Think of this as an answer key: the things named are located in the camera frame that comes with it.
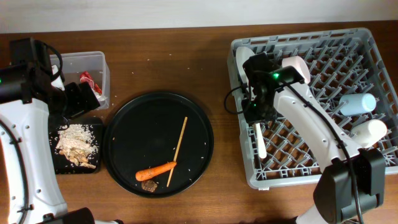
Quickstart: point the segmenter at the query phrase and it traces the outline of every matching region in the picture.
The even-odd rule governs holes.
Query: clear plastic bin
[[[102,95],[98,98],[100,104],[98,110],[108,109],[111,80],[109,68],[105,62],[105,54],[97,51],[61,54],[61,56],[62,72],[65,76],[63,84],[80,83],[80,74],[87,71],[102,90]],[[60,66],[56,55],[50,55],[50,60],[52,65]]]

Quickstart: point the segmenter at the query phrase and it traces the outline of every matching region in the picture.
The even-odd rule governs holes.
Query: light blue cup
[[[376,108],[376,99],[370,93],[344,95],[340,99],[346,104],[340,109],[344,116],[352,116],[372,112]]]

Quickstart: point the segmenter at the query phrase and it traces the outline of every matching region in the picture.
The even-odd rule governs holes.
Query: black tray
[[[169,187],[166,172],[152,179],[159,183],[154,193],[142,190],[136,172],[173,161],[186,116]],[[124,189],[143,197],[168,197],[200,178],[210,163],[213,144],[211,124],[198,105],[175,93],[149,93],[128,102],[116,113],[104,136],[103,159],[108,172]]]
[[[95,140],[93,144],[98,146],[98,152],[91,155],[91,159],[88,160],[89,164],[92,164],[95,169],[81,166],[72,166],[72,162],[67,160],[64,155],[58,154],[59,150],[55,147],[59,141],[58,131],[53,131],[49,133],[50,149],[52,162],[54,164],[55,174],[91,174],[100,168],[100,158],[101,158],[101,142],[103,137],[103,123],[101,118],[78,118],[73,120],[70,124],[87,124],[89,125],[90,131],[93,132]]]

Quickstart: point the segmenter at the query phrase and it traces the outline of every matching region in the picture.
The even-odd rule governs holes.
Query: round tray
[[[170,185],[170,172],[152,178],[154,193],[141,188],[136,172],[174,159],[183,121],[183,134]],[[193,185],[213,154],[213,130],[203,110],[191,100],[169,92],[139,96],[126,103],[106,129],[103,159],[108,172],[124,189],[149,198],[175,195]]]

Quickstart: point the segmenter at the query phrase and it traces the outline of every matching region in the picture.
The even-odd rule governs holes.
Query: plastic crate
[[[388,133],[377,143],[377,148],[386,158],[386,174],[398,173],[398,99],[369,30],[330,30],[234,40],[228,56],[232,88],[240,86],[235,53],[241,46],[249,47],[256,54],[265,52],[278,66],[283,58],[302,57],[311,73],[312,93],[347,134],[352,127],[369,119],[385,122]],[[339,99],[350,93],[373,94],[377,98],[377,108],[372,113],[343,116]],[[236,108],[241,111],[241,101],[246,96],[239,90],[233,95]],[[257,155],[253,128],[243,114],[238,118],[244,168],[250,187],[269,190],[270,187],[318,182],[320,170],[315,158],[285,118],[277,118],[274,131],[264,131],[265,124],[262,124],[267,147],[267,158],[263,161]]]
[[[61,54],[65,76],[64,85],[71,82],[80,83],[80,74],[87,71],[94,79],[94,82],[101,87],[102,95],[98,98],[99,108],[104,110],[109,108],[110,96],[110,72],[105,61],[105,54],[102,52],[78,52]],[[52,65],[59,65],[56,55],[50,55]]]

